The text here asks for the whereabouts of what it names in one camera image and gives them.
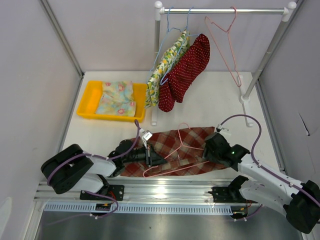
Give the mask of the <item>red plaid skirt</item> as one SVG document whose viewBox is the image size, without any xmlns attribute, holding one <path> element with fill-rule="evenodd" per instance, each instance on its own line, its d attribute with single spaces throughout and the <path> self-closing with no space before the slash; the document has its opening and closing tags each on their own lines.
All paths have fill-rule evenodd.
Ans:
<svg viewBox="0 0 320 240">
<path fill-rule="evenodd" d="M 151 169 L 145 175 L 152 176 L 159 173 L 165 173 L 171 170 L 176 170 L 183 167 L 192 166 L 201 162 L 205 162 L 206 160 L 202 158 L 205 147 L 205 138 L 214 132 L 215 128 L 213 126 L 191 127 L 191 129 L 188 129 L 188 127 L 186 127 L 180 129 L 180 134 L 185 145 L 195 148 L 201 148 L 202 150 L 182 147 L 180 150 L 173 153 L 167 159 L 165 159 L 165 157 L 180 146 L 180 140 L 177 129 L 153 133 L 152 137 L 148 140 L 148 143 L 153 145 L 155 151 L 162 157 L 164 157 L 167 163 L 158 165 L 157 168 Z M 148 168 L 149 167 L 147 167 L 145 163 L 130 163 L 128 167 L 125 169 L 125 171 L 120 174 L 120 176 L 143 178 L 143 172 Z M 225 169 L 225 167 L 222 164 L 209 162 L 189 169 L 162 175 L 160 177 L 195 176 L 223 169 Z"/>
</svg>

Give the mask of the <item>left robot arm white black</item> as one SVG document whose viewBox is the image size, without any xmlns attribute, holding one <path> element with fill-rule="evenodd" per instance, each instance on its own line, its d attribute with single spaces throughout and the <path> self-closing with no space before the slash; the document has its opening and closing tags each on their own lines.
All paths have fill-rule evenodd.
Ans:
<svg viewBox="0 0 320 240">
<path fill-rule="evenodd" d="M 58 195 L 70 190 L 97 193 L 103 188 L 104 179 L 122 174 L 126 164 L 155 167 L 167 163 L 152 144 L 138 148 L 133 143 L 130 139 L 121 141 L 108 158 L 86 153 L 78 144 L 72 144 L 43 163 L 40 170 Z"/>
</svg>

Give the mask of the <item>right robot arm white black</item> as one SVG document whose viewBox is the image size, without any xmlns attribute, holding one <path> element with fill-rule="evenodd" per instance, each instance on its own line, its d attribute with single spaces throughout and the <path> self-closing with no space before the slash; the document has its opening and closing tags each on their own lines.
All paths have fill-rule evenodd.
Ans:
<svg viewBox="0 0 320 240">
<path fill-rule="evenodd" d="M 308 180 L 302 182 L 275 171 L 253 158 L 241 145 L 230 146 L 218 132 L 205 138 L 203 157 L 239 173 L 227 187 L 213 187 L 209 192 L 216 203 L 264 205 L 285 216 L 298 231 L 309 234 L 320 221 L 320 188 Z"/>
</svg>

